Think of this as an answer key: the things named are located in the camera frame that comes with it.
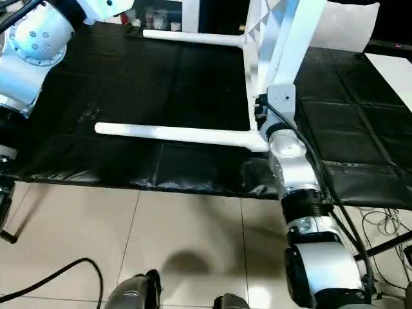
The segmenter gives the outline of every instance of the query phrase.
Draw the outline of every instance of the white pillow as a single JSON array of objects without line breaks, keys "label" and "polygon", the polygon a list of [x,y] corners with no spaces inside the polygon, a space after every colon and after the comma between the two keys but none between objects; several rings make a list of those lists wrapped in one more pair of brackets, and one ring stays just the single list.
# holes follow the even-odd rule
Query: white pillow
[{"label": "white pillow", "polygon": [[371,39],[379,6],[327,2],[310,46],[363,52]]}]

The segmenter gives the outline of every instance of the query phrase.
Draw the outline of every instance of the floor tile grout line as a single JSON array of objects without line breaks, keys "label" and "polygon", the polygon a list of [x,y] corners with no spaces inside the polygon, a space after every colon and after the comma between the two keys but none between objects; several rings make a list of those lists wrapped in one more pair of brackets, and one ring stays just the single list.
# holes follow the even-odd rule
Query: floor tile grout line
[{"label": "floor tile grout line", "polygon": [[26,198],[26,196],[28,194],[28,191],[30,191],[30,189],[32,188],[32,185],[33,185],[33,183],[31,183],[28,186],[26,193],[24,194],[23,198],[21,199],[21,202],[20,202],[19,206],[17,206],[17,209],[15,210],[13,216],[10,218],[9,222],[6,224],[5,229],[7,229],[10,226],[10,224],[12,224],[12,221],[13,221],[15,215],[19,212],[19,209],[20,209],[21,205],[23,204],[23,201]]},{"label": "floor tile grout line", "polygon": [[242,199],[240,198],[240,215],[242,220],[242,235],[243,235],[243,256],[245,259],[245,275],[246,275],[246,300],[249,304],[249,281],[247,275],[247,260],[246,260],[246,239],[245,239],[245,224],[243,222],[243,207],[242,207]]},{"label": "floor tile grout line", "polygon": [[139,194],[138,194],[138,196],[137,196],[137,201],[136,201],[136,205],[135,205],[135,211],[133,212],[133,217],[131,218],[131,224],[130,224],[130,228],[129,228],[129,234],[127,235],[126,246],[124,247],[122,263],[120,264],[120,270],[118,271],[118,276],[117,276],[116,285],[118,285],[118,281],[119,281],[120,275],[121,275],[121,273],[122,273],[124,258],[125,258],[125,256],[126,256],[127,246],[129,245],[129,239],[130,239],[131,229],[133,228],[133,223],[135,222],[135,215],[136,215],[137,205],[138,205],[138,203],[139,203],[139,197],[140,197],[140,193],[141,193],[141,192],[142,192],[142,191],[139,191]]}]

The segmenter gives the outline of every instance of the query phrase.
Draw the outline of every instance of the black tarp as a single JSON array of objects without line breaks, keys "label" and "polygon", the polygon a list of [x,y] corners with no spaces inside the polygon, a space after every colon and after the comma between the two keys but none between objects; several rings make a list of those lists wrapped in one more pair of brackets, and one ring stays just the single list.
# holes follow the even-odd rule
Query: black tarp
[{"label": "black tarp", "polygon": [[[408,209],[412,114],[365,56],[310,48],[296,80],[300,130],[349,205]],[[248,130],[236,48],[84,27],[19,137],[3,175],[64,183],[276,198],[265,154],[94,132],[96,122]]]}]

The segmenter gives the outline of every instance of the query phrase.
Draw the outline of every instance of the black plastic sheet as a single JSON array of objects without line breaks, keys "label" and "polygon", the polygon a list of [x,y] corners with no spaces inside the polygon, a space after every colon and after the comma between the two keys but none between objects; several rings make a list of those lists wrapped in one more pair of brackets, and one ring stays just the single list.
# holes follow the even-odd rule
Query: black plastic sheet
[{"label": "black plastic sheet", "polygon": [[[297,123],[349,205],[408,209],[412,114],[362,54],[310,48],[296,80]],[[240,49],[83,28],[19,137],[3,175],[63,183],[277,198],[265,154],[98,135],[96,122],[249,129]]]}]

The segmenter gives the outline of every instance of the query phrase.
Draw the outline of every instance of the white tube frame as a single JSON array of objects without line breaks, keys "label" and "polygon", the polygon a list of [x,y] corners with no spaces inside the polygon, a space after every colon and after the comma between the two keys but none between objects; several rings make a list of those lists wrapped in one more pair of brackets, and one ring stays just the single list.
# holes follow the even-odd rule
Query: white tube frame
[{"label": "white tube frame", "polygon": [[245,34],[144,30],[144,37],[238,47],[243,50],[250,131],[193,129],[98,123],[99,134],[155,138],[203,144],[246,147],[268,151],[267,138],[258,131],[254,108],[256,97],[271,85],[294,83],[304,55],[321,18],[326,0],[279,0],[270,8],[267,0],[251,0]]}]

